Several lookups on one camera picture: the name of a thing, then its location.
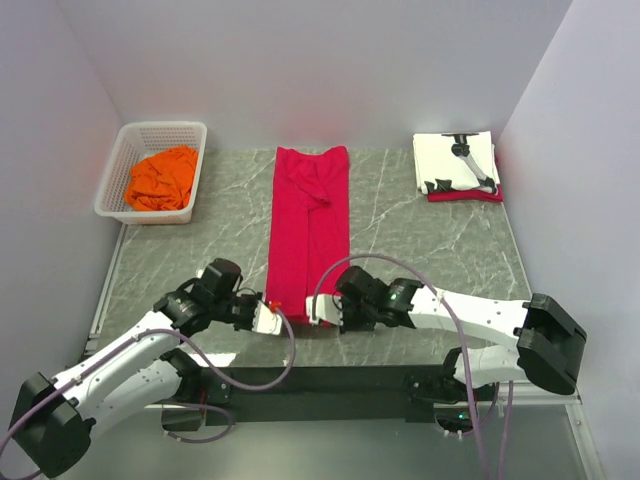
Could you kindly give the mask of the crimson red t shirt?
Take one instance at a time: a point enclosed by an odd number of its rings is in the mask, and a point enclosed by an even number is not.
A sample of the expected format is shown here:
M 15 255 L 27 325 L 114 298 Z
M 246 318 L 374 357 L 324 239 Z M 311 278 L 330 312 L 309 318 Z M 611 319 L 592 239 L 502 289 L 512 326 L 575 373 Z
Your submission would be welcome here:
M 349 169 L 344 146 L 277 149 L 265 294 L 292 323 L 309 322 L 306 299 L 350 254 Z

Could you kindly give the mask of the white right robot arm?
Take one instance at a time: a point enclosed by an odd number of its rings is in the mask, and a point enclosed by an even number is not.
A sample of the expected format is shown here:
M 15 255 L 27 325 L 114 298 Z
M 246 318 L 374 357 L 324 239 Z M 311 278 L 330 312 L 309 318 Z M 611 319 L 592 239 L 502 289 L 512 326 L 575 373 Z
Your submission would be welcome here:
M 492 300 L 413 279 L 385 284 L 358 266 L 341 274 L 335 294 L 318 299 L 316 314 L 343 332 L 382 324 L 461 332 L 486 341 L 483 348 L 449 354 L 438 378 L 440 390 L 452 399 L 486 384 L 521 380 L 570 396 L 577 389 L 587 341 L 586 331 L 546 294 Z

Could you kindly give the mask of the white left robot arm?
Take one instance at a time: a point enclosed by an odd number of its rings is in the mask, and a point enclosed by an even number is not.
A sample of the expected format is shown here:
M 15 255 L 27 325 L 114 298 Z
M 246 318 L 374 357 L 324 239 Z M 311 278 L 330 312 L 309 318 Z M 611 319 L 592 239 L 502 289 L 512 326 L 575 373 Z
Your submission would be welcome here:
M 20 387 L 8 437 L 36 465 L 57 477 L 93 439 L 149 404 L 186 402 L 200 388 L 200 365 L 181 346 L 211 323 L 256 332 L 268 313 L 259 293 L 242 293 L 241 269 L 216 259 L 164 294 L 124 334 L 53 377 L 35 373 Z

